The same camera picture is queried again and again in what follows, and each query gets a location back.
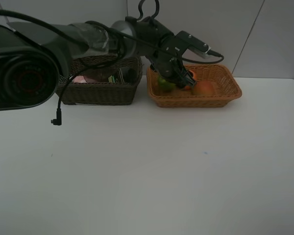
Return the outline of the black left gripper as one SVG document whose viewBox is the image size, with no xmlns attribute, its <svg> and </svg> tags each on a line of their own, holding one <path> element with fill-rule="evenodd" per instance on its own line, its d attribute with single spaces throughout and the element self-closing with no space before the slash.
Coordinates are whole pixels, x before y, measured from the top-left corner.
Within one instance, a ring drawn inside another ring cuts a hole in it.
<svg viewBox="0 0 294 235">
<path fill-rule="evenodd" d="M 196 85 L 196 75 L 193 72 L 187 72 L 182 62 L 182 56 L 178 53 L 175 57 L 160 55 L 158 52 L 148 56 L 148 60 L 153 70 L 165 80 L 174 83 L 178 88 Z"/>
</svg>

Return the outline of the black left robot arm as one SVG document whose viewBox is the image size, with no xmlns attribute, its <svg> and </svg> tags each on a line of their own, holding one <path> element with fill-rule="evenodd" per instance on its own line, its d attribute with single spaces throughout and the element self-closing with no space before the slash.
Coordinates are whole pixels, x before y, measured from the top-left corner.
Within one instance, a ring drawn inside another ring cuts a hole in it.
<svg viewBox="0 0 294 235">
<path fill-rule="evenodd" d="M 110 66 L 128 57 L 146 57 L 155 70 L 178 87 L 193 86 L 182 54 L 193 39 L 185 31 L 173 34 L 157 20 L 126 18 L 106 27 L 94 21 L 43 27 L 33 22 L 0 25 L 0 111 L 26 109 L 46 102 L 73 60 L 115 54 Z"/>
</svg>

